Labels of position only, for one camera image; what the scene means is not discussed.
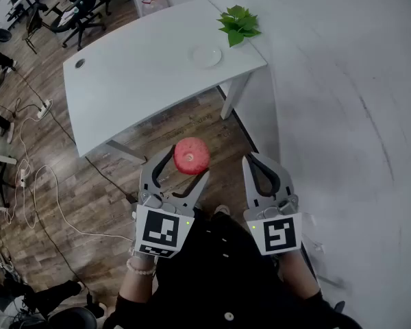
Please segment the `white table leg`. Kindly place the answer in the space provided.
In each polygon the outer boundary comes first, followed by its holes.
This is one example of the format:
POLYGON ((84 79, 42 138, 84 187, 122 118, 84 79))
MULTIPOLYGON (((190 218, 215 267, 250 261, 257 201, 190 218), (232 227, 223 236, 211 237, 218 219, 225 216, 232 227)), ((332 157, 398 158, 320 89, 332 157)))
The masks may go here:
POLYGON ((235 77, 229 81, 228 92, 225 97, 225 101, 221 110, 222 120, 226 120, 237 102, 238 98, 242 95, 243 89, 249 79, 250 73, 235 77))

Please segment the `person's left forearm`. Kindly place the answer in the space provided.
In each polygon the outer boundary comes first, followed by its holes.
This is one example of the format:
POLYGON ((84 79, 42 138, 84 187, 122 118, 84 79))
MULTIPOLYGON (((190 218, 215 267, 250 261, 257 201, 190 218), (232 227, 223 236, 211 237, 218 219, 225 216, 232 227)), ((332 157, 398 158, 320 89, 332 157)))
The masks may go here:
POLYGON ((152 295, 155 257, 136 253, 127 260, 127 273, 119 295, 128 301, 146 303, 152 295))

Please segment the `red apple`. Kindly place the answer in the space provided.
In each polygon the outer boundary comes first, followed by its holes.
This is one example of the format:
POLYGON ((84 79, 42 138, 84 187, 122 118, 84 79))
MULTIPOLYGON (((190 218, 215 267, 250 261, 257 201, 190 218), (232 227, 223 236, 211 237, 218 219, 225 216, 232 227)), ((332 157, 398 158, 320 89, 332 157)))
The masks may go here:
POLYGON ((178 171, 197 175, 209 167, 210 151, 200 138, 183 138, 175 145, 173 159, 178 171))

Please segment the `person's black clothing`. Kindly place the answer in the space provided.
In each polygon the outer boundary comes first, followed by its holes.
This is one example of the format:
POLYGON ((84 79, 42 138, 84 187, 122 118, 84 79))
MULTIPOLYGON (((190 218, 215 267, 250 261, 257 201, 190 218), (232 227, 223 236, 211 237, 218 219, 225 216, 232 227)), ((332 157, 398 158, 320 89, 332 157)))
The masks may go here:
POLYGON ((150 299, 118 295, 103 329, 362 329, 321 291, 306 300, 296 295, 279 256, 261 255, 229 215, 198 219, 178 254, 155 258, 150 299))

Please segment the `person's right forearm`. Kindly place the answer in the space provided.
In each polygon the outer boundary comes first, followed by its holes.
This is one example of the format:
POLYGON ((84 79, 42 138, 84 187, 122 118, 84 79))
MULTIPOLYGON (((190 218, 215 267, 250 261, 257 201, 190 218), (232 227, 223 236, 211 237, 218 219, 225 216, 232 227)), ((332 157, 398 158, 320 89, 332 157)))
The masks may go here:
POLYGON ((284 282, 300 298, 309 299, 321 291, 312 275, 300 250, 284 253, 279 256, 279 267, 284 282))

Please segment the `black chair base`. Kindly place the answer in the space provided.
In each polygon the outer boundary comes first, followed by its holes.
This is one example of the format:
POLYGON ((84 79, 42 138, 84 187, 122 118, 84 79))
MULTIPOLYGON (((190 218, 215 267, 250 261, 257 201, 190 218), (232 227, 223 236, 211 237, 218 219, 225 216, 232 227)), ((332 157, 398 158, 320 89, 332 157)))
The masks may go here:
MULTIPOLYGON (((321 282, 324 282, 324 283, 330 285, 331 287, 334 287, 335 289, 339 289, 339 290, 344 290, 345 289, 345 283, 340 278, 338 278, 336 280, 332 280, 332 279, 326 278, 325 276, 322 276, 322 275, 317 275, 317 278, 321 282)), ((334 310, 337 313, 342 313, 344 311, 345 304, 346 304, 345 301, 337 302, 334 306, 334 310)))

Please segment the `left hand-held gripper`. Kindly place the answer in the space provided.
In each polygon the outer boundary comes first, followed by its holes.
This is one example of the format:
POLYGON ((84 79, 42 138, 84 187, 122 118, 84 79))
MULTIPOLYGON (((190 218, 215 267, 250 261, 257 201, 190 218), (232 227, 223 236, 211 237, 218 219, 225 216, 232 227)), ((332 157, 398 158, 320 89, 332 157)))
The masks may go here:
MULTIPOLYGON (((179 209, 159 198, 163 194, 158 177, 173 157, 174 151, 175 145, 165 147, 142 166, 140 203, 135 214, 136 252, 160 258, 174 257, 182 250, 195 221, 195 213, 192 210, 179 209)), ((179 206, 194 207, 209 177, 209 169, 196 175, 183 193, 172 193, 172 201, 179 206)))

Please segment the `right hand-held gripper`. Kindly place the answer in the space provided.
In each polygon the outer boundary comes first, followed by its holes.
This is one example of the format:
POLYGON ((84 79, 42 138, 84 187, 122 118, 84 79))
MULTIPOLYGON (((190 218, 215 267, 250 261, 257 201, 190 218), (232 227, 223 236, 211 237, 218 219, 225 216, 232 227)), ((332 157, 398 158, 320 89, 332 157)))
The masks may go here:
POLYGON ((261 255, 301 248, 302 214, 290 174, 277 161, 252 152, 242 159, 248 210, 244 218, 261 255), (268 207, 259 202, 280 202, 268 207))

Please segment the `clear water bottle red cap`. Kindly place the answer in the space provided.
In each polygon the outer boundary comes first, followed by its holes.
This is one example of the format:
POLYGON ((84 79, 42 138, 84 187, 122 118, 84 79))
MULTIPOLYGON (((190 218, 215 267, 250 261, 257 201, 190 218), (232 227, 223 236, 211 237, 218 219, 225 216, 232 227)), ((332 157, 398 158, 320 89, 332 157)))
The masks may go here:
POLYGON ((167 0, 142 0, 142 15, 146 16, 154 12, 168 8, 167 0))

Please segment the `white round plate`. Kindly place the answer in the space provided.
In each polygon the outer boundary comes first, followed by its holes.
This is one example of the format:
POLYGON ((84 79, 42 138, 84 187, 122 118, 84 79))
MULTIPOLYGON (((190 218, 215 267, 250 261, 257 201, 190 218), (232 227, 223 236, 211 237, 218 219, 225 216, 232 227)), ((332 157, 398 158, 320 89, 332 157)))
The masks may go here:
POLYGON ((198 45, 190 50, 191 62, 200 69, 207 69, 217 65, 222 58, 222 51, 213 45, 198 45))

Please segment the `green leafy potted plant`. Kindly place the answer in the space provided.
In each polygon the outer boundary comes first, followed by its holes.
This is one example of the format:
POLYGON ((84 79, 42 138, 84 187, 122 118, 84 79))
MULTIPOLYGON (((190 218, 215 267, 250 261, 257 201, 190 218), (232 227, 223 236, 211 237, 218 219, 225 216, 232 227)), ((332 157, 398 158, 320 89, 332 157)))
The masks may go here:
POLYGON ((227 34, 230 47, 241 44, 244 39, 260 35, 258 17, 250 13, 248 8, 234 5, 222 12, 218 22, 222 24, 220 31, 227 34))

